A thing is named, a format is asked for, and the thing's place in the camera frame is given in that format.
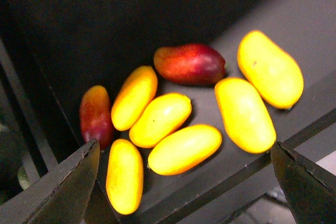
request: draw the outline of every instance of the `red-yellow fruit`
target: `red-yellow fruit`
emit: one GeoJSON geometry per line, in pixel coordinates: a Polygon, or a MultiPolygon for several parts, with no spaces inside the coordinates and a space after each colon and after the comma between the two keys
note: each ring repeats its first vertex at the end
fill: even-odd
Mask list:
{"type": "Polygon", "coordinates": [[[238,65],[262,98],[278,109],[291,108],[303,92],[303,75],[296,61],[265,34],[251,31],[241,41],[238,65]]]}
{"type": "Polygon", "coordinates": [[[113,138],[111,121],[111,103],[103,86],[90,88],[82,97],[79,118],[82,136],[85,142],[97,139],[100,149],[105,149],[113,138]]]}
{"type": "Polygon", "coordinates": [[[155,98],[130,129],[130,139],[136,146],[153,148],[163,138],[176,131],[191,114],[190,99],[180,93],[168,93],[155,98]]]}
{"type": "Polygon", "coordinates": [[[114,101],[111,118],[118,131],[126,131],[155,96],[157,76],[150,66],[140,66],[126,79],[114,101]]]}
{"type": "Polygon", "coordinates": [[[161,175],[180,174],[210,157],[221,143],[215,127],[192,125],[164,138],[149,154],[148,166],[161,175]]]}
{"type": "Polygon", "coordinates": [[[111,205],[122,215],[139,207],[143,190],[143,162],[138,149],[128,140],[117,139],[111,146],[106,192],[111,205]]]}
{"type": "Polygon", "coordinates": [[[225,78],[215,86],[215,95],[231,140],[250,153],[269,150],[276,131],[258,91],[241,78],[225,78]]]}
{"type": "Polygon", "coordinates": [[[225,75],[225,60],[203,44],[161,47],[154,54],[154,65],[166,80],[177,84],[215,84],[225,75]]]}

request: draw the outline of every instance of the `yellow mango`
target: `yellow mango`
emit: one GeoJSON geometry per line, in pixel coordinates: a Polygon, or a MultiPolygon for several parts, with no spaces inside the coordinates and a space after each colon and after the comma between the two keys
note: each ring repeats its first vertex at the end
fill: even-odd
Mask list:
{"type": "Polygon", "coordinates": [[[111,110],[114,127],[130,129],[155,96],[157,76],[150,66],[136,68],[122,85],[111,110]]]}
{"type": "Polygon", "coordinates": [[[143,190],[143,162],[128,140],[113,142],[109,155],[106,192],[114,209],[128,215],[137,210],[143,190]]]}
{"type": "Polygon", "coordinates": [[[222,135],[213,126],[185,127],[164,138],[150,152],[148,166],[161,175],[180,174],[210,157],[221,143],[222,135]]]}
{"type": "Polygon", "coordinates": [[[257,90],[246,80],[225,78],[215,85],[215,95],[231,140],[250,153],[269,150],[276,131],[257,90]]]}
{"type": "Polygon", "coordinates": [[[238,65],[260,95],[278,109],[290,109],[303,92],[303,76],[296,61],[260,31],[241,41],[238,65]]]}
{"type": "Polygon", "coordinates": [[[191,114],[191,101],[183,94],[168,93],[155,98],[129,132],[131,141],[142,148],[153,148],[176,131],[191,114]]]}

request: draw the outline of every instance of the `gray floor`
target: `gray floor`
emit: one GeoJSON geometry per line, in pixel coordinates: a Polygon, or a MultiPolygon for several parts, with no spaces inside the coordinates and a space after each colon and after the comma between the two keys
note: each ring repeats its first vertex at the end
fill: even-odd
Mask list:
{"type": "MultiPolygon", "coordinates": [[[[336,152],[317,162],[318,165],[336,175],[336,152]]],[[[272,200],[268,195],[260,197],[246,210],[236,214],[229,224],[296,224],[286,204],[272,200]]]]}

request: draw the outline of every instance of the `fruit skin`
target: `fruit skin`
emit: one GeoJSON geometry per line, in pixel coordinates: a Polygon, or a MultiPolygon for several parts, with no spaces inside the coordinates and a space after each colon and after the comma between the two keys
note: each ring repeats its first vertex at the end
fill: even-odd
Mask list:
{"type": "Polygon", "coordinates": [[[161,47],[154,54],[154,65],[164,79],[177,84],[215,84],[225,75],[224,58],[203,44],[161,47]]]}
{"type": "Polygon", "coordinates": [[[215,85],[215,95],[231,140],[250,153],[269,150],[276,131],[257,90],[246,80],[225,78],[215,85]]]}
{"type": "Polygon", "coordinates": [[[155,98],[131,128],[133,144],[153,148],[163,138],[176,131],[191,114],[190,99],[183,94],[168,93],[155,98]]]}
{"type": "Polygon", "coordinates": [[[119,131],[130,129],[155,96],[157,76],[150,66],[136,68],[126,79],[114,101],[111,118],[119,131]]]}
{"type": "Polygon", "coordinates": [[[222,135],[215,127],[188,126],[163,139],[149,154],[148,165],[161,175],[180,174],[210,157],[221,143],[222,135]]]}
{"type": "Polygon", "coordinates": [[[138,149],[128,140],[113,142],[109,155],[106,192],[111,205],[122,215],[139,207],[143,191],[143,162],[138,149]]]}
{"type": "Polygon", "coordinates": [[[82,136],[86,143],[97,139],[101,150],[109,146],[113,139],[110,111],[110,98],[103,86],[93,86],[83,95],[79,108],[82,136]]]}
{"type": "Polygon", "coordinates": [[[278,109],[291,108],[303,92],[303,76],[296,61],[265,34],[251,31],[241,41],[238,65],[260,95],[278,109]]]}

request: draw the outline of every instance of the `oval fruit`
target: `oval fruit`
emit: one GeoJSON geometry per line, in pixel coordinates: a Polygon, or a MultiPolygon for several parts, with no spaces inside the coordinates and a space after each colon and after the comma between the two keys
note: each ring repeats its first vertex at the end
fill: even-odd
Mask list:
{"type": "Polygon", "coordinates": [[[224,128],[231,140],[250,153],[269,150],[276,132],[257,90],[246,80],[225,78],[215,86],[224,128]]]}
{"type": "Polygon", "coordinates": [[[177,84],[215,84],[225,75],[225,60],[203,44],[161,47],[154,54],[154,65],[166,80],[177,84]]]}
{"type": "Polygon", "coordinates": [[[93,86],[83,95],[79,108],[82,136],[86,143],[97,139],[101,150],[112,142],[114,128],[110,111],[110,98],[103,86],[93,86]]]}
{"type": "Polygon", "coordinates": [[[128,140],[113,142],[109,155],[106,192],[111,205],[122,215],[139,207],[143,190],[143,162],[138,149],[128,140]]]}
{"type": "Polygon", "coordinates": [[[272,106],[290,109],[301,97],[300,67],[262,32],[252,31],[242,39],[237,59],[246,79],[272,106]]]}
{"type": "Polygon", "coordinates": [[[191,114],[191,101],[183,94],[168,93],[155,98],[130,130],[133,144],[152,148],[176,131],[191,114]]]}
{"type": "Polygon", "coordinates": [[[150,66],[135,69],[121,87],[111,110],[114,127],[130,129],[155,96],[157,76],[150,66]]]}
{"type": "Polygon", "coordinates": [[[210,157],[221,143],[215,127],[192,125],[163,139],[149,154],[148,166],[161,175],[180,174],[210,157]]]}

